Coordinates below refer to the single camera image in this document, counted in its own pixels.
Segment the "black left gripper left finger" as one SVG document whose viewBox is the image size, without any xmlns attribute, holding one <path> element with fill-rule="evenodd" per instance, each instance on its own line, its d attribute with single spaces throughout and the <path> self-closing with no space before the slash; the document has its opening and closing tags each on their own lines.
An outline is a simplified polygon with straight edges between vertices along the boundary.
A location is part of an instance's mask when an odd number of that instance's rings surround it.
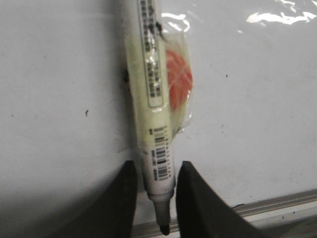
<svg viewBox="0 0 317 238">
<path fill-rule="evenodd" d="M 129 238 L 137 200 L 137 172 L 126 161 L 115 179 L 83 213 L 49 238 Z"/>
</svg>

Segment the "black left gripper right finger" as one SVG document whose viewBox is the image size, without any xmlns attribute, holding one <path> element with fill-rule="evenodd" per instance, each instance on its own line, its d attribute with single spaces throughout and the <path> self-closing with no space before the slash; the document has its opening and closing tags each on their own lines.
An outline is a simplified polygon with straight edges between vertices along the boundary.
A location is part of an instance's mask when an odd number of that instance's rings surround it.
<svg viewBox="0 0 317 238">
<path fill-rule="evenodd" d="M 266 238 L 230 208 L 190 161 L 183 161 L 176 188 L 177 220 L 182 238 Z"/>
</svg>

